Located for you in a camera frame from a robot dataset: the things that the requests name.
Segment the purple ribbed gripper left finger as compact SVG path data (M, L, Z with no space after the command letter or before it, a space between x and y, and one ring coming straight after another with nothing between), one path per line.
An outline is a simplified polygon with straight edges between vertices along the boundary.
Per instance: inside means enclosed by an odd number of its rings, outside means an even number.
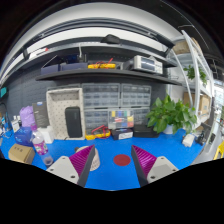
M94 156L95 145L87 146L70 157L61 156L47 171L78 186L84 187Z

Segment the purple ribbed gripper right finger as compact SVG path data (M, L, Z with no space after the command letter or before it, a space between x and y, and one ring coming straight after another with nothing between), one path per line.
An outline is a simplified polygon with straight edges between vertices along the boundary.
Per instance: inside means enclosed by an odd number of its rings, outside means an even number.
M141 187L178 171L165 156L156 157L135 145L131 146L131 156Z

